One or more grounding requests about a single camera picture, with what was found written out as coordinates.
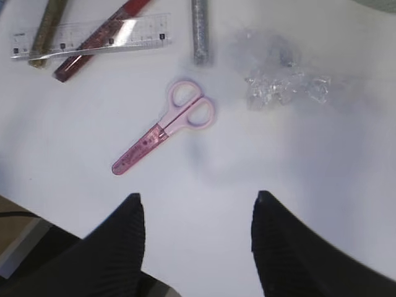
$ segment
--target scissor blade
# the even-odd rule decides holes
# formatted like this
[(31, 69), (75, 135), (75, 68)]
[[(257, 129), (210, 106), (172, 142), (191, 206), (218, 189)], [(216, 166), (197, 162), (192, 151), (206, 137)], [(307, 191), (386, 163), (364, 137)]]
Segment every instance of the scissor blade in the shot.
[(124, 174), (168, 138), (162, 127), (156, 124), (113, 165), (113, 173)]

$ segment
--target silver glitter tube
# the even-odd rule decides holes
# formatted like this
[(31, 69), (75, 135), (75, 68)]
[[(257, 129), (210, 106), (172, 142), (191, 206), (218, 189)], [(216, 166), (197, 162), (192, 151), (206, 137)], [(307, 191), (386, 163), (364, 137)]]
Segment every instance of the silver glitter tube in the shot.
[(191, 0), (194, 62), (197, 66), (210, 63), (208, 0)]

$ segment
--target clear plastic wrap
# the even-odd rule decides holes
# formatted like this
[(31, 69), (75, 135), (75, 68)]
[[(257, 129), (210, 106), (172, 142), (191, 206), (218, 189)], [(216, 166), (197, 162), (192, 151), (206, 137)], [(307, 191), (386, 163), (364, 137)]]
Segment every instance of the clear plastic wrap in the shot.
[(332, 75), (307, 66), (299, 48), (276, 33), (243, 30), (231, 48), (253, 110), (307, 98), (324, 104), (331, 100), (334, 88), (343, 87)]

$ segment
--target cable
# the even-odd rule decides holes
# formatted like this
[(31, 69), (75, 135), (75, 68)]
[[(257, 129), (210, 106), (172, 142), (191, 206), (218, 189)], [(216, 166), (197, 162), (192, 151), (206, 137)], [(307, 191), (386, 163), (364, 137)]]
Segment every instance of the cable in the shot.
[(0, 218), (9, 218), (9, 217), (38, 218), (39, 216), (31, 212), (0, 212)]

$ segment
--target red glitter tube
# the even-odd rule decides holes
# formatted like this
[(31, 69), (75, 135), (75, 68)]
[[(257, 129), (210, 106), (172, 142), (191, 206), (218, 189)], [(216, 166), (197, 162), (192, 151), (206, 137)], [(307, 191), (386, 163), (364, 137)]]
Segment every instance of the red glitter tube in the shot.
[[(136, 17), (151, 0), (129, 0), (113, 14), (98, 30), (85, 40), (77, 50), (92, 50), (101, 48), (123, 26), (124, 21)], [(68, 58), (53, 74), (60, 82), (68, 81), (75, 73), (84, 67), (93, 55), (74, 56)]]

